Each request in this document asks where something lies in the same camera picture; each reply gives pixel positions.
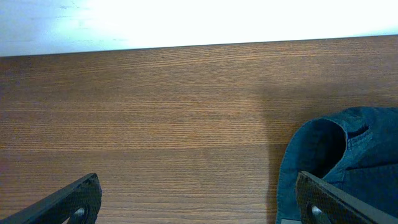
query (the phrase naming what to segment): pocket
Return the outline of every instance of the pocket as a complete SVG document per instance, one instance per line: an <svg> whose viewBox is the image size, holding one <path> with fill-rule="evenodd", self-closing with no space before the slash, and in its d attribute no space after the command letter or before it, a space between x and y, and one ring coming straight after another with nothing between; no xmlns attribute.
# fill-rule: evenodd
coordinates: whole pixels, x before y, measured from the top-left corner
<svg viewBox="0 0 398 224"><path fill-rule="evenodd" d="M342 190L398 217L398 164L345 171Z"/></svg>

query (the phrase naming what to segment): wood plank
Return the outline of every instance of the wood plank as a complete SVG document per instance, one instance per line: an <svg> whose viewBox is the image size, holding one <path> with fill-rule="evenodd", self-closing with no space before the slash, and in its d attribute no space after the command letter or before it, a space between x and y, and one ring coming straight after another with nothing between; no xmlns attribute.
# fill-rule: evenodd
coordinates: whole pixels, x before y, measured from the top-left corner
<svg viewBox="0 0 398 224"><path fill-rule="evenodd" d="M398 36L0 58L0 218L89 172L97 223L273 223L305 121L396 106Z"/></svg>

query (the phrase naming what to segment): dark blue cloth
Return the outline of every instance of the dark blue cloth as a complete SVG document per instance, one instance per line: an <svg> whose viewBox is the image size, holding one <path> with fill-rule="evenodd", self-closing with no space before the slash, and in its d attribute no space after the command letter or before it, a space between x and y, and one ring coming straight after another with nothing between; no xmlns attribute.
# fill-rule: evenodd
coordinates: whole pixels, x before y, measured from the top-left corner
<svg viewBox="0 0 398 224"><path fill-rule="evenodd" d="M280 167L276 224L300 220L294 188L301 170L398 217L398 108L350 108L305 123Z"/></svg>

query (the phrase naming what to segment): wooden table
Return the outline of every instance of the wooden table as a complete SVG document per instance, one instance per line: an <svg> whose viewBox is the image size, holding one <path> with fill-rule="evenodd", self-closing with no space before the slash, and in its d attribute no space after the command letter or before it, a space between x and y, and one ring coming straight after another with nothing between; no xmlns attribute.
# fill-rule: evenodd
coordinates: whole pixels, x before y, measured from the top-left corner
<svg viewBox="0 0 398 224"><path fill-rule="evenodd" d="M0 59L4 218L96 172L97 223L272 223L306 120L398 105L398 36Z"/></svg>

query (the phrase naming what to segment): wooden surface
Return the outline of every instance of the wooden surface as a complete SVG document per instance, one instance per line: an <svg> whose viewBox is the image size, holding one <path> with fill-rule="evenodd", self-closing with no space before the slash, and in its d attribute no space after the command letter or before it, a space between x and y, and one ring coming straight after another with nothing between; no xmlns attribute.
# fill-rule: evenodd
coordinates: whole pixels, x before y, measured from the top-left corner
<svg viewBox="0 0 398 224"><path fill-rule="evenodd" d="M306 120L397 106L398 37L0 59L4 218L96 172L97 223L272 223Z"/></svg>

